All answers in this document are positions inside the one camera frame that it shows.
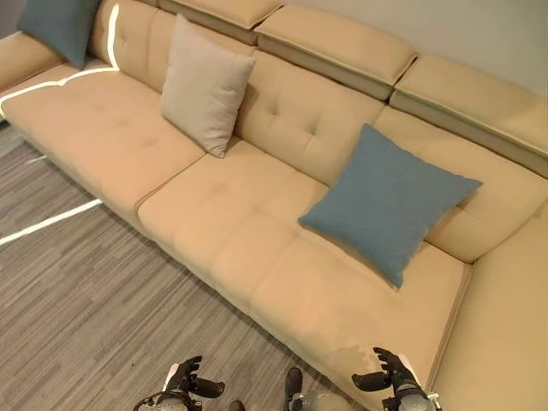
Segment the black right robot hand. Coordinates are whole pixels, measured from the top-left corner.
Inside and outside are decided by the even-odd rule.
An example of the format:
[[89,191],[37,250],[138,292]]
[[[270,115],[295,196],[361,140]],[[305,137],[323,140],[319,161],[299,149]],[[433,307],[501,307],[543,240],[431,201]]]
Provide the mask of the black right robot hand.
[[382,371],[353,374],[352,381],[359,390],[373,392],[392,387],[394,391],[397,391],[405,384],[413,387],[420,386],[411,371],[404,366],[399,356],[381,347],[374,347],[372,350],[382,362]]

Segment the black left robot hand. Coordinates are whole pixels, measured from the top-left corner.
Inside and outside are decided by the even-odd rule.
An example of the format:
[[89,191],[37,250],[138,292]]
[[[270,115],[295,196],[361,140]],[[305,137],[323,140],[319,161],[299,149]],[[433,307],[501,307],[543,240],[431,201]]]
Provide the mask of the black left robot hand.
[[164,391],[192,393],[204,398],[220,397],[225,389],[224,382],[199,378],[202,356],[194,356],[183,363],[174,363],[166,377]]

